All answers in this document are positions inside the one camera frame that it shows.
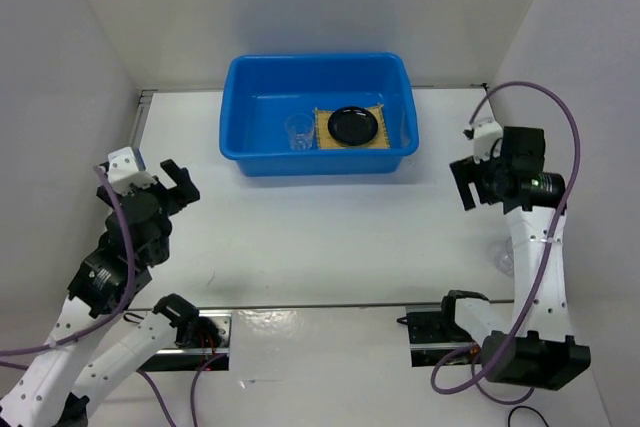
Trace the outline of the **black plastic plate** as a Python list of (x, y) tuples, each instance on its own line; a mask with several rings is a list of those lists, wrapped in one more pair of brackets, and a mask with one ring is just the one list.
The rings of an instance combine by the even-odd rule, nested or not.
[(339, 144), (359, 147), (371, 142), (378, 134), (375, 116), (365, 108), (347, 106), (334, 111), (328, 119), (330, 136)]

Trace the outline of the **woven bamboo mat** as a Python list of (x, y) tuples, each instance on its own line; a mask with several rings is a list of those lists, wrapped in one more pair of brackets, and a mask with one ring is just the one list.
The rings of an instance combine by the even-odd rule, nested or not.
[(359, 147), (347, 147), (336, 142), (329, 134), (327, 128), (327, 122), (329, 116), (336, 110), (323, 110), (315, 108), (313, 111), (315, 118), (315, 137), (317, 146), (320, 150), (336, 150), (336, 149), (389, 149), (391, 142), (387, 133), (386, 123), (384, 119), (384, 105), (378, 103), (370, 107), (362, 107), (369, 110), (377, 119), (379, 124), (379, 130), (376, 137), (368, 144)]

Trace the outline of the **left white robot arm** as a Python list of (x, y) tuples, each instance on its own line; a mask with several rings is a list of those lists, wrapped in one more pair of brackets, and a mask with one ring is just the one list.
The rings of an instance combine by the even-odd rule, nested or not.
[(161, 298), (135, 331), (93, 355), (135, 296), (150, 268), (169, 258), (171, 216), (200, 198), (186, 168), (168, 159), (165, 187), (129, 154), (95, 167), (97, 196), (111, 209), (96, 249), (81, 263), (47, 340), (2, 352), (33, 355), (1, 399), (4, 426), (84, 426), (99, 404), (166, 342), (184, 347), (199, 334), (199, 311), (177, 294)]

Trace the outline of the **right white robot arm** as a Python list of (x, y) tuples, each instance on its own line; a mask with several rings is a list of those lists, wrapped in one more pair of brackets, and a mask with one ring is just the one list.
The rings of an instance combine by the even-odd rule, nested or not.
[(452, 290), (441, 302), (439, 331), (476, 342), (488, 381), (558, 391), (591, 363), (589, 348), (575, 340), (567, 307), (565, 180), (544, 169), (541, 129), (479, 122), (465, 135), (473, 153), (450, 169), (465, 210), (503, 208), (513, 252), (513, 314), (505, 318), (483, 294)]

